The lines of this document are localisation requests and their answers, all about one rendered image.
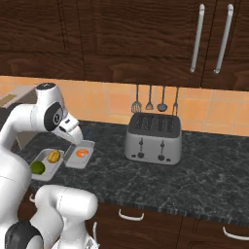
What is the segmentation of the dark wood wall cupboard door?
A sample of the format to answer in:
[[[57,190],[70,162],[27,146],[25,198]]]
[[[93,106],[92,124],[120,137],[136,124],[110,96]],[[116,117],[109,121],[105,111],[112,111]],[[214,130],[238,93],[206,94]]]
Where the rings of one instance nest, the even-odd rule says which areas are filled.
[[[228,4],[233,4],[231,30],[221,71],[214,74]],[[249,0],[217,0],[201,87],[249,91]]]
[[[205,6],[196,71],[198,8]],[[215,0],[79,0],[86,79],[198,88]]]
[[[0,0],[0,75],[83,80],[77,0]]]

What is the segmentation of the hanging grey meat fork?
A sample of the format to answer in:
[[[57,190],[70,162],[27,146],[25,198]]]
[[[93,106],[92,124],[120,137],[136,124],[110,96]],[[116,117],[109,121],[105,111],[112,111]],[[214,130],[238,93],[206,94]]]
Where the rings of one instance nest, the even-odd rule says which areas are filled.
[[[178,116],[178,95],[179,95],[179,87],[176,88],[175,100],[172,107],[172,116]]]

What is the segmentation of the silver four-slot toaster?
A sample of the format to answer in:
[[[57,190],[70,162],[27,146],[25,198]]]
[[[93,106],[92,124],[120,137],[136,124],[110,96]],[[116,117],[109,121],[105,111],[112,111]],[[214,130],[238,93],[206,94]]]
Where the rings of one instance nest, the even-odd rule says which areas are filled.
[[[181,153],[182,128],[177,116],[135,113],[131,117],[124,143],[128,159],[173,165]]]

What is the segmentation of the green lime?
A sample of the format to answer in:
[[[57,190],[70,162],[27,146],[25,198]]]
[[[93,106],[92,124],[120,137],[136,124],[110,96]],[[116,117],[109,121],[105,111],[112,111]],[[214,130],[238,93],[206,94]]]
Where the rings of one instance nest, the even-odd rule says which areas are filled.
[[[38,175],[43,174],[46,169],[45,165],[41,161],[38,161],[38,160],[33,161],[29,165],[29,167],[30,167],[32,174],[38,174]]]

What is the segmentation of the hanging grey small spatula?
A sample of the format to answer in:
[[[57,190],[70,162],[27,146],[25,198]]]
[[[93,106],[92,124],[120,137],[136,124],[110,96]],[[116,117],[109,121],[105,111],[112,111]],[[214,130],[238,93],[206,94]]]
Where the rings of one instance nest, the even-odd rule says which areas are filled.
[[[154,110],[154,105],[152,103],[152,86],[149,87],[149,99],[145,109],[150,111]]]

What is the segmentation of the grey meat container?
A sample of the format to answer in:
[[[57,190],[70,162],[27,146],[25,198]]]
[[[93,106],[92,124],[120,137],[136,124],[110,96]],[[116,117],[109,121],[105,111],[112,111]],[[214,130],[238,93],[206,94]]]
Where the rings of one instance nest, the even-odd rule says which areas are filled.
[[[63,158],[65,166],[76,169],[84,169],[93,153],[94,145],[95,143],[89,140],[83,140],[79,145],[71,144]],[[84,158],[79,158],[76,155],[76,152],[80,149],[87,149],[89,154]]]

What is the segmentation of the dark wood drawer front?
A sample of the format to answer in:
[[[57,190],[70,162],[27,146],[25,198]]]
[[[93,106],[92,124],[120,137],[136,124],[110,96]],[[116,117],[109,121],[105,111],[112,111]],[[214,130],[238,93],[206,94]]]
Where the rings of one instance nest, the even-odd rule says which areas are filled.
[[[119,209],[127,216],[140,217],[141,222],[124,220]],[[96,237],[99,249],[176,249],[182,218],[180,216],[99,203],[96,214],[86,226],[92,234],[93,223],[97,222]]]
[[[228,233],[249,237],[249,227],[184,217],[177,249],[249,249],[249,241],[227,237],[223,229]]]

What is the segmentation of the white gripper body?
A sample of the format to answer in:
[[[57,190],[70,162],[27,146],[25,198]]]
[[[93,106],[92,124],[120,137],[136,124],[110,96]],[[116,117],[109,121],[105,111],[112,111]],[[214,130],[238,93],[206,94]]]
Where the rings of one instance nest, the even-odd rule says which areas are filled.
[[[83,133],[78,123],[73,125],[60,125],[58,127],[58,135],[75,145],[80,144],[83,140]]]

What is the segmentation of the hanging grey ladle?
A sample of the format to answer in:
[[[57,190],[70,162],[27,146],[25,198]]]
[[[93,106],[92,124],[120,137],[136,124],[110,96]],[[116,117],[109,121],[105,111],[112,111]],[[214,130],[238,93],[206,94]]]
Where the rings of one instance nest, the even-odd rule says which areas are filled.
[[[162,87],[161,103],[158,105],[158,110],[160,112],[165,112],[167,110],[167,105],[164,103],[165,87]]]

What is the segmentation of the yellow squash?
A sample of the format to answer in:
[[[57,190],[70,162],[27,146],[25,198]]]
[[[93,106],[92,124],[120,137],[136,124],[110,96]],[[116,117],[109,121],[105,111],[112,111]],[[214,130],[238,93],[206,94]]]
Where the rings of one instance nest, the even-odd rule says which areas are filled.
[[[53,150],[51,151],[47,156],[47,161],[50,163],[56,163],[60,159],[60,151],[59,150]]]

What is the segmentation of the dark wood base cupboard door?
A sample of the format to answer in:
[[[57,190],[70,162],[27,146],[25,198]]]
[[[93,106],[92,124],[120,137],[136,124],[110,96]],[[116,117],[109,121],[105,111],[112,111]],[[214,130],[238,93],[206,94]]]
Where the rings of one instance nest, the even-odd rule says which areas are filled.
[[[31,195],[35,195],[35,190],[29,188],[18,208],[18,218],[20,220],[30,220],[37,211],[35,203],[29,200]]]

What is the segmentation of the hanging grey slotted spatula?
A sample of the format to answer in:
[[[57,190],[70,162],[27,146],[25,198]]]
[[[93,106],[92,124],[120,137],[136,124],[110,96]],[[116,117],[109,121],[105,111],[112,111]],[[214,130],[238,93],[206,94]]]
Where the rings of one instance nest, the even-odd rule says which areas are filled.
[[[136,96],[139,96],[139,86],[136,86]],[[138,98],[131,105],[132,113],[140,113],[142,111],[142,104]]]

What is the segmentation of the grey vegetable container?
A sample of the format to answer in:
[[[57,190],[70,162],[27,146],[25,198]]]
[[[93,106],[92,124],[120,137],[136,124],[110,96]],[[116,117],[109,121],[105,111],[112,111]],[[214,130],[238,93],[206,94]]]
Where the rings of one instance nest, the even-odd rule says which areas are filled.
[[[35,158],[35,160],[41,161],[45,165],[45,171],[42,174],[32,174],[32,178],[38,181],[50,181],[55,173],[57,172],[58,168],[63,162],[64,152],[59,150],[59,160],[57,162],[49,162],[47,160],[47,156],[52,151],[52,149],[44,149],[40,152],[40,154]]]

